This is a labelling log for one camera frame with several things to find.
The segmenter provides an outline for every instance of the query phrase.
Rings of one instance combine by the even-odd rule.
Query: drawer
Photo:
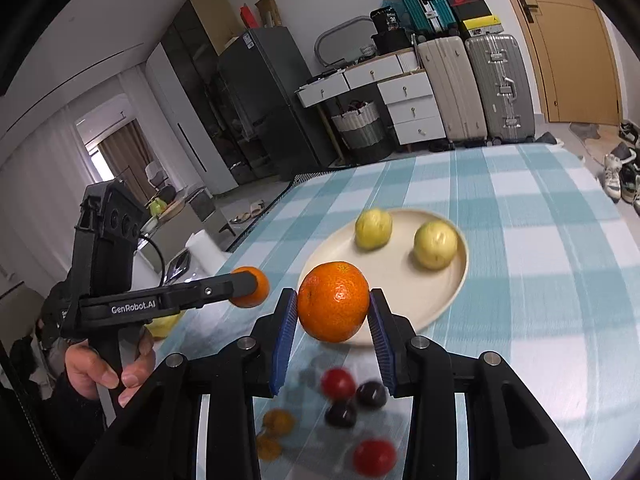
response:
[[[443,139],[445,137],[440,116],[395,124],[394,128],[400,144],[411,144],[412,142]]]
[[[344,71],[344,76],[351,89],[375,83],[389,77],[401,75],[402,68],[396,56],[385,56],[380,59],[356,65]]]
[[[426,72],[398,77],[378,84],[382,100],[386,104],[407,101],[425,95],[433,95]]]
[[[400,68],[402,68],[402,71],[405,74],[413,72],[414,70],[418,70],[420,68],[420,65],[418,65],[418,60],[415,58],[415,52],[413,49],[409,50],[408,52],[396,54],[396,56],[398,56]]]
[[[391,103],[387,108],[394,124],[407,123],[417,119],[428,119],[429,117],[440,117],[436,99],[432,95]]]
[[[335,97],[348,91],[349,86],[344,79],[343,72],[338,72],[320,81],[303,86],[298,90],[298,97],[302,105],[307,108],[329,97]]]

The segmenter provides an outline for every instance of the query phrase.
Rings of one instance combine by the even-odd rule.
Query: curtain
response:
[[[149,184],[145,168],[153,160],[153,156],[149,153],[136,120],[113,132],[98,144],[98,149],[111,173],[126,182],[142,205],[151,200],[156,190]]]
[[[175,189],[193,184],[201,186],[200,175],[176,139],[140,66],[125,70],[118,78],[133,106],[146,142]]]
[[[44,298],[66,278],[84,190],[100,181],[68,107],[36,128],[0,168],[0,253]]]

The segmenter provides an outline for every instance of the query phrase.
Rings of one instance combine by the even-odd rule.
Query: door lock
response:
[[[535,23],[533,21],[533,15],[531,14],[531,10],[537,10],[537,5],[528,4],[526,0],[519,0],[520,5],[522,6],[522,12],[524,12],[524,16],[529,23]]]

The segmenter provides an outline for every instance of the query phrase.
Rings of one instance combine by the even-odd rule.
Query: black cable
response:
[[[152,245],[152,247],[156,250],[156,253],[158,253],[158,257],[160,258],[160,265],[162,266],[162,278],[160,278],[160,285],[159,286],[163,286],[164,285],[164,258],[162,257],[162,253],[160,252],[160,248],[148,236],[145,236],[145,235],[141,234],[140,236],[138,236],[138,238],[140,238],[141,240],[146,240],[147,242],[149,242]]]

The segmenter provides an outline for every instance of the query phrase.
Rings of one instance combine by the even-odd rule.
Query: window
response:
[[[89,156],[91,157],[91,161],[95,166],[95,169],[100,173],[100,177],[102,181],[113,180],[113,173],[107,166],[107,161],[104,160],[102,153],[98,148],[94,148],[91,152],[89,152]]]

